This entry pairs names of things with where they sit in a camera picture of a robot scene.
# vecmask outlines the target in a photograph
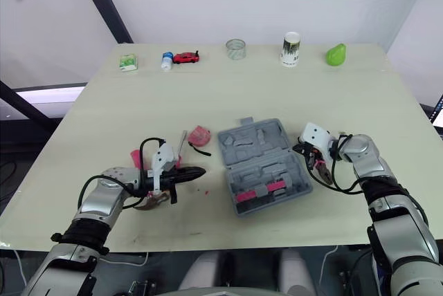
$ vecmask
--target small green box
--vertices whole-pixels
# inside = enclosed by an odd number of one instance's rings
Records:
[[[130,71],[137,69],[137,55],[128,54],[120,57],[120,70]]]

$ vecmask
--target pink object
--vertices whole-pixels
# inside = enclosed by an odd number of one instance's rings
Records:
[[[191,134],[188,136],[188,142],[197,147],[205,146],[209,143],[210,140],[210,132],[209,130],[197,126]]]
[[[132,162],[135,168],[140,169],[140,150],[135,149],[131,152]]]
[[[175,163],[176,168],[180,168],[181,165],[181,156],[179,156],[179,160]]]
[[[242,201],[248,201],[249,199],[255,198],[257,195],[255,194],[254,190],[243,192],[242,194],[238,194],[235,199],[237,199],[238,203],[241,203]]]
[[[322,165],[323,163],[326,163],[323,160],[317,160],[316,163],[314,163],[314,168],[317,168],[318,165]]]
[[[284,181],[278,181],[268,184],[266,187],[268,188],[268,191],[276,191],[278,189],[286,187],[286,184],[284,183]]]

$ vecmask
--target gray plastic case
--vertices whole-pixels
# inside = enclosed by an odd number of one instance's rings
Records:
[[[227,168],[228,188],[238,216],[312,191],[309,178],[292,151],[279,119],[254,123],[252,118],[245,118],[241,123],[241,127],[218,134]],[[270,191],[268,185],[278,181],[284,181],[285,188]],[[251,192],[254,198],[237,200],[238,195],[245,198]]]

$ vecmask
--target white wall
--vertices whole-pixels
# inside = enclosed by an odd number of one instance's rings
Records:
[[[0,0],[0,77],[14,89],[88,82],[115,44],[92,0]]]
[[[443,0],[417,0],[388,56],[422,104],[443,94]]]
[[[377,42],[388,50],[415,0],[114,0],[135,42]],[[389,51],[420,102],[442,91],[442,0],[419,0]],[[91,0],[0,0],[0,76],[12,88],[87,82],[115,45]]]
[[[386,50],[415,0],[114,0],[134,41],[280,44],[376,42]]]

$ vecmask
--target white bottle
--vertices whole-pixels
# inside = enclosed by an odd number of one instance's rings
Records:
[[[161,68],[164,71],[171,70],[173,57],[174,57],[174,54],[172,54],[171,52],[166,52],[163,54],[163,59],[161,60]]]

